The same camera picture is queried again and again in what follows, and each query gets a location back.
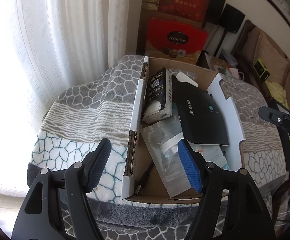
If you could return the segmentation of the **red collection gift bag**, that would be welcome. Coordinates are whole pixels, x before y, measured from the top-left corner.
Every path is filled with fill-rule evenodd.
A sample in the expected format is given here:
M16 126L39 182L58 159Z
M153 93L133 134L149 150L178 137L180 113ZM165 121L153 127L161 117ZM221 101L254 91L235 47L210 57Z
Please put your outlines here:
M196 64L208 32L177 21L151 18L147 25L145 54Z

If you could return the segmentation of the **cardboard box of clutter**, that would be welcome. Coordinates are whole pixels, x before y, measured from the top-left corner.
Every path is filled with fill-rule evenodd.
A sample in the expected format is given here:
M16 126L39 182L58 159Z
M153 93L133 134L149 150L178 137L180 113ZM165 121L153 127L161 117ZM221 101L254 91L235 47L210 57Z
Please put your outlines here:
M232 73L230 72L230 65L228 63L219 58L209 55L206 51L202 51L200 53L196 65L205 69L212 70L214 72L233 77Z

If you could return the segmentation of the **black booklet pouch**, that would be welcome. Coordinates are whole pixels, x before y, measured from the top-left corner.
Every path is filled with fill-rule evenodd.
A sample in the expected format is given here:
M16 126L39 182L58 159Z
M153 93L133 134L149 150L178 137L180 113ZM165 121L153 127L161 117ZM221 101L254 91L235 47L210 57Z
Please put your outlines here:
M223 115L208 92L173 76L172 97L186 140L193 144L229 145Z

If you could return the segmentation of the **brown padded headboard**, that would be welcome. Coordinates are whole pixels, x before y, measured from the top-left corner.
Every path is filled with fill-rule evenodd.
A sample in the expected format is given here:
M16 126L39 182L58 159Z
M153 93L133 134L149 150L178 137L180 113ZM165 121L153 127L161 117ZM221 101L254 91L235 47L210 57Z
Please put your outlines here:
M290 111L290 59L266 32L247 20L232 54L246 72L248 82L261 91L266 101L274 99L266 81L280 84L286 91ZM257 59L261 59L270 72L266 81L261 81L253 68Z

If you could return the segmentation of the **clear bag with white hook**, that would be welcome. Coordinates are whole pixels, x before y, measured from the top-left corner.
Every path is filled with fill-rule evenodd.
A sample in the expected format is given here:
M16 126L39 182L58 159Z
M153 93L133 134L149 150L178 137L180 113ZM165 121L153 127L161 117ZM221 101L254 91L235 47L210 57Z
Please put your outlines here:
M142 138L170 197L191 188L178 155L178 142L184 138L180 120L176 116L147 126Z

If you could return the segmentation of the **dark red tea gift bag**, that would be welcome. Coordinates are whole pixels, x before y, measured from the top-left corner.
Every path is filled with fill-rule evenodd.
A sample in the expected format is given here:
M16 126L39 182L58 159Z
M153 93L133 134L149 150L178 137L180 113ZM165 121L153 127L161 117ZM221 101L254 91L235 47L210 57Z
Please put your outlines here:
M158 12L204 22L210 0L160 0Z

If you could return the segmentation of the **white sheer curtain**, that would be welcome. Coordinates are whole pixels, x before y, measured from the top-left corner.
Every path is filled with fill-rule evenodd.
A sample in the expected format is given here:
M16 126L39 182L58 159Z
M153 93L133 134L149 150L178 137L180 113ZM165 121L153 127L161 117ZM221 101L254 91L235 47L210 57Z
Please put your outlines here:
M0 0L0 194L23 197L35 136L57 96L125 53L129 0Z

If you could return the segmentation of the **white USB hub with cable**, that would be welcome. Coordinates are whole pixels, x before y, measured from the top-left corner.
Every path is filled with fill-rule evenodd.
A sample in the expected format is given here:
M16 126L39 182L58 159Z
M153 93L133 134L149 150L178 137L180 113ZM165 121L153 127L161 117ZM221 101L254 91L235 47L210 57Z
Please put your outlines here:
M198 84L183 72L178 72L176 79L180 82L190 83L191 85L198 87Z

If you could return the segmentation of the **yellow checked cloth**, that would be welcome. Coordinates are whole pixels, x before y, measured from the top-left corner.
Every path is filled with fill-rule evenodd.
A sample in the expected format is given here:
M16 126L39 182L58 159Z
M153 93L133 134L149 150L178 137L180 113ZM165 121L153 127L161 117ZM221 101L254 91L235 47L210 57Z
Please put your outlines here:
M266 81L266 85L267 85L267 88L270 92L270 95L276 101L281 103L286 109L289 110L286 91L283 89L283 87L276 82L270 82L270 81Z

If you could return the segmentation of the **left black speaker on stand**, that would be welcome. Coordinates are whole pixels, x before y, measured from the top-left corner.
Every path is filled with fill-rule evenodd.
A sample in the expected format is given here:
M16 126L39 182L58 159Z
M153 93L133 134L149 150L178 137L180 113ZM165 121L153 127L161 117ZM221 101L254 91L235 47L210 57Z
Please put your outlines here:
M211 41L213 40L215 34L218 31L219 26L219 21L221 18L221 14L223 12L223 8L225 5L225 0L210 0L207 11L205 14L205 20L203 22L202 27L204 28L207 23L212 24L212 27L210 31L208 32L208 43L205 47L205 51L207 51Z

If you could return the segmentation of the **black speaker on stand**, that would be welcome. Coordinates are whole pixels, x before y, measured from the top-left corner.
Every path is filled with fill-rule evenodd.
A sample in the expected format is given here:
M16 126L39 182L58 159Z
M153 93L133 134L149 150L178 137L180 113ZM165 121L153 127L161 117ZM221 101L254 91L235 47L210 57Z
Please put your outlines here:
M213 40L215 34L218 31L219 26L219 21L221 18L221 14L223 12L223 8L225 5L225 0L210 0L207 11L205 14L205 20L203 22L202 27L204 28L207 23L212 24L212 27L210 31L208 32L208 43L205 47L205 51L207 51L211 41Z
M214 56L217 56L217 53L219 52L227 33L230 32L236 34L239 31L244 18L245 14L242 13L240 10L236 9L232 5L225 5L219 22L220 26L224 28L224 31L221 36L220 42L213 54Z

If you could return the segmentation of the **black packaged mask pouch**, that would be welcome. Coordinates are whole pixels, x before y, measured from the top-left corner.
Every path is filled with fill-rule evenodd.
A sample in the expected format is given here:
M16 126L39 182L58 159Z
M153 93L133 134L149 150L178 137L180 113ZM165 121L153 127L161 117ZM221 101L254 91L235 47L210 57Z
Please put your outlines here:
M142 121L153 124L172 113L172 74L163 67L147 83Z

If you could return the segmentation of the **right black speaker on stand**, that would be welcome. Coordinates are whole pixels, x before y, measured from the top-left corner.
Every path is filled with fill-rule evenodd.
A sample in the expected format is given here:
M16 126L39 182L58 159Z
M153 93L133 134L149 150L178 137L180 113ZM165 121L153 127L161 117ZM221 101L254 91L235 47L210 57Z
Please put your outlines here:
M219 52L227 33L230 32L236 34L239 31L244 18L245 14L242 13L240 10L236 9L232 5L225 5L219 22L220 26L224 28L224 31L221 36L220 42L213 54L214 56L217 56L217 53Z

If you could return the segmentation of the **green alarm clock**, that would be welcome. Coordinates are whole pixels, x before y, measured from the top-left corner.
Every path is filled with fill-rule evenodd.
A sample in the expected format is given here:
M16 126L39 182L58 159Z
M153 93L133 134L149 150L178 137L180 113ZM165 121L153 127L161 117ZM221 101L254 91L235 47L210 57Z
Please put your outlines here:
M257 59L253 65L254 70L256 71L257 76L261 81L266 81L269 76L270 72L269 70L265 67L263 61L261 59Z

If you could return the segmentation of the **patterned grey white blanket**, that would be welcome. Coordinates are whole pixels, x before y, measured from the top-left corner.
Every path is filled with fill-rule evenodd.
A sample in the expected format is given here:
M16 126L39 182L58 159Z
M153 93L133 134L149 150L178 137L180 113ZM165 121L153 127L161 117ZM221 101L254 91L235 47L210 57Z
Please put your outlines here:
M96 81L63 91L46 114L28 165L27 183L42 168L63 170L80 161L103 138L111 141L111 154L99 185L89 196L93 214L106 239L184 239L197 200L159 203L121 199L129 127L142 70L150 75L163 67L180 72L201 88L209 87L216 73L188 63L126 55ZM240 143L241 163L251 172L268 207L274 189L288 177L289 163L278 131L257 116L266 102L254 86L223 76L225 97L235 103L245 139Z

